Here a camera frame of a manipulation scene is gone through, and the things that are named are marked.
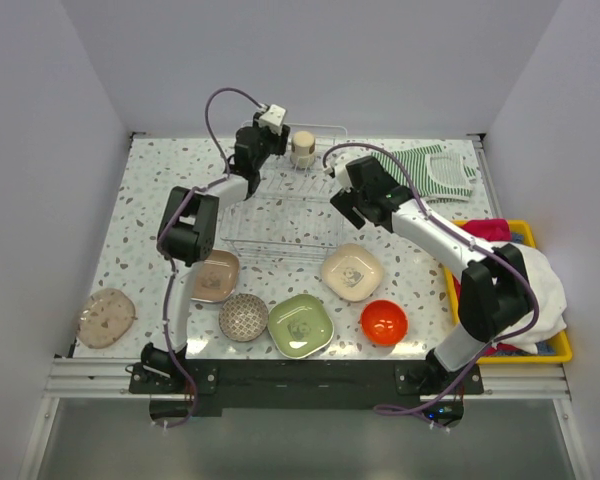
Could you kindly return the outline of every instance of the cable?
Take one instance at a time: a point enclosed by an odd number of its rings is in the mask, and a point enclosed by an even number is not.
[[[169,221],[167,222],[165,227],[162,229],[162,232],[158,236],[158,241],[156,242],[158,252],[160,252],[162,255],[164,255],[164,257],[171,263],[171,275],[169,276],[169,281],[167,283],[167,289],[164,294],[164,301],[162,303],[162,323],[163,323],[163,333],[164,333],[165,343],[167,345],[167,353],[169,354],[169,358],[171,359],[173,364],[176,366],[178,371],[185,378],[185,382],[186,382],[185,392],[189,388],[192,389],[192,402],[191,402],[191,406],[189,407],[189,410],[187,411],[187,414],[184,417],[182,417],[180,420],[177,420],[173,423],[165,422],[165,424],[164,424],[165,428],[173,428],[173,427],[178,427],[180,425],[183,425],[193,416],[195,409],[198,405],[198,388],[196,386],[196,382],[193,380],[193,377],[191,377],[189,372],[187,372],[187,370],[178,361],[178,358],[176,357],[176,354],[173,351],[173,344],[171,343],[171,337],[169,335],[169,300],[171,299],[171,290],[173,290],[173,283],[175,282],[176,275],[178,274],[178,268],[176,266],[176,262],[173,260],[171,255],[169,255],[164,250],[163,243],[164,243],[165,239],[167,238],[167,235],[173,228],[173,226],[178,222],[180,215],[182,215],[182,212],[187,207],[187,205],[189,205],[189,202],[191,201],[191,199],[193,198],[193,196],[196,193],[206,192],[208,189],[215,187],[217,185],[220,185],[229,179],[229,172],[230,172],[229,171],[229,160],[231,159],[231,157],[233,157],[233,155],[231,155],[229,157],[226,156],[226,154],[222,150],[222,147],[220,146],[220,143],[218,142],[218,139],[214,135],[213,130],[211,129],[211,123],[209,122],[209,107],[211,106],[211,101],[222,92],[238,93],[238,94],[242,95],[243,97],[246,97],[247,99],[249,99],[256,106],[260,107],[260,103],[258,103],[253,97],[251,97],[251,95],[249,95],[248,93],[243,92],[242,90],[239,90],[237,88],[225,87],[225,88],[216,90],[214,93],[211,94],[211,96],[209,97],[209,100],[207,100],[207,104],[204,109],[204,120],[205,120],[205,124],[207,125],[207,131],[209,132],[209,136],[211,137],[211,140],[213,140],[213,143],[215,143],[216,147],[218,148],[218,151],[220,152],[220,156],[224,160],[224,164],[225,164],[224,173],[226,175],[223,176],[222,178],[219,178],[218,180],[215,180],[215,181],[209,183],[206,187],[192,187],[187,192],[187,195],[185,195],[182,202],[180,202],[180,205],[178,205],[178,208],[176,209],[175,213],[171,216],[171,218],[169,219]]]
[[[503,340],[509,339],[511,337],[515,337],[522,333],[525,333],[525,332],[531,330],[536,325],[536,323],[538,322],[538,316],[540,315],[540,305],[538,304],[538,298],[536,297],[535,293],[533,292],[533,289],[531,288],[531,285],[529,284],[527,279],[525,279],[520,274],[520,272],[518,272],[513,266],[509,265],[506,261],[504,261],[503,259],[498,257],[495,253],[493,253],[487,249],[484,249],[478,245],[472,246],[472,244],[468,240],[466,240],[462,235],[459,235],[458,233],[456,233],[453,229],[449,228],[447,225],[445,225],[442,221],[440,221],[435,216],[429,215],[429,213],[427,211],[427,207],[425,206],[424,202],[422,201],[422,198],[420,197],[420,193],[416,189],[416,187],[413,183],[413,180],[411,179],[411,176],[409,175],[409,172],[407,172],[407,169],[396,158],[395,155],[393,155],[392,153],[388,152],[387,150],[385,150],[383,148],[376,147],[375,145],[371,145],[368,143],[361,143],[361,142],[342,143],[342,144],[331,147],[329,150],[327,150],[325,152],[325,154],[322,156],[322,166],[324,168],[327,168],[327,157],[331,153],[335,152],[336,150],[340,150],[342,148],[350,148],[350,147],[360,147],[360,148],[366,148],[369,150],[375,150],[376,152],[389,157],[391,159],[391,161],[393,161],[393,163],[395,163],[396,166],[399,168],[400,172],[404,175],[404,177],[407,181],[407,185],[409,186],[409,189],[411,190],[411,193],[413,194],[413,198],[415,199],[416,203],[418,204],[418,207],[420,208],[422,213],[425,214],[425,216],[427,216],[429,218],[429,220],[431,220],[432,223],[434,223],[438,228],[440,228],[441,230],[443,230],[444,232],[449,234],[452,238],[455,238],[456,240],[458,240],[460,243],[462,243],[470,248],[473,248],[477,252],[494,260],[501,267],[503,267],[509,273],[511,273],[514,276],[514,278],[518,282],[520,282],[520,284],[523,286],[523,288],[529,295],[529,298],[531,299],[531,305],[533,307],[533,316],[531,318],[531,321],[529,322],[528,325],[520,328],[519,330],[517,330],[513,333],[509,333],[507,335],[503,335],[501,337],[494,339],[494,342],[501,342]],[[414,408],[405,408],[405,407],[401,407],[399,405],[376,405],[375,407],[373,407],[374,412],[376,412],[380,415],[416,415],[416,414],[421,413],[423,410],[426,410],[427,408],[432,407],[442,397],[446,396],[449,392],[453,391],[458,386],[458,384],[460,384],[460,382],[469,373],[469,371],[473,368],[473,366],[480,359],[480,357],[482,357],[486,353],[486,351],[489,349],[490,346],[491,346],[490,343],[485,345],[482,348],[482,350],[480,350],[478,352],[478,354],[469,363],[467,363],[467,365],[465,365],[465,367],[460,371],[460,373],[456,376],[456,378],[449,384],[449,386],[447,386],[447,388],[445,388],[442,392],[440,392],[440,394],[438,394],[433,400],[429,400],[428,402],[423,403],[422,405],[420,405],[418,407],[414,407]]]
[[[253,98],[247,92],[244,92],[244,91],[240,90],[239,88],[233,88],[233,87],[220,88],[220,89],[216,90],[215,92],[213,92],[211,94],[211,96],[209,97],[209,100],[207,100],[207,104],[204,107],[204,123],[207,125],[207,132],[209,132],[209,136],[211,137],[211,140],[213,140],[213,143],[215,143],[216,147],[218,148],[218,151],[220,152],[220,156],[224,160],[224,173],[226,173],[228,175],[229,174],[229,159],[227,158],[227,155],[224,153],[224,150],[222,150],[222,147],[220,146],[220,142],[218,142],[218,139],[216,138],[216,136],[213,133],[213,130],[211,129],[211,122],[209,122],[209,107],[211,107],[211,102],[213,101],[214,98],[216,98],[218,95],[220,95],[223,92],[234,92],[239,95],[242,95],[246,99],[250,100],[251,103],[253,103],[258,108],[260,108],[262,106],[262,104],[260,104],[255,98]]]

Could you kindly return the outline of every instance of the gray floor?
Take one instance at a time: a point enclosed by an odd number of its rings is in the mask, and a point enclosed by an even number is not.
[[[468,403],[450,435],[371,412],[228,410],[165,436],[147,405],[63,401],[40,478],[573,478],[549,401]]]

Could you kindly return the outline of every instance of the yellow basket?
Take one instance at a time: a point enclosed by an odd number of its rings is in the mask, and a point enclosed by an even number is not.
[[[507,220],[511,233],[517,233],[524,237],[523,243],[530,247],[536,248],[536,242],[533,240],[533,234],[529,224],[524,220]],[[466,221],[454,221],[458,226],[463,226]],[[444,269],[444,277],[447,281],[447,292],[449,293],[449,301],[451,302],[451,313],[453,315],[454,325],[460,322],[458,317],[458,296],[456,289],[453,286],[453,275],[449,269]],[[478,360],[481,365],[490,364],[519,364],[519,363],[567,363],[571,361],[573,352],[566,332],[563,330],[554,337],[550,338],[547,343],[556,352],[555,355],[521,355],[521,356],[490,356],[482,357]]]

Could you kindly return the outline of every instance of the white cloth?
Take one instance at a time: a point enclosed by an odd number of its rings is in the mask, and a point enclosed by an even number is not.
[[[501,247],[509,242],[492,243],[494,246]],[[538,317],[538,322],[531,330],[505,340],[505,343],[536,355],[538,353],[536,343],[548,340],[567,328],[562,318],[562,313],[567,308],[567,298],[562,282],[551,269],[547,257],[535,248],[519,244],[515,244],[515,246],[520,249],[524,257],[529,283],[540,305],[540,316]],[[533,312],[528,313],[516,324],[505,329],[500,335],[513,333],[528,325],[532,316]]]

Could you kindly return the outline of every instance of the red bowl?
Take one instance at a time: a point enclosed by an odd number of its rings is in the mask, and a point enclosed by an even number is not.
[[[376,345],[390,347],[407,334],[407,314],[393,302],[375,300],[360,315],[362,331]]]

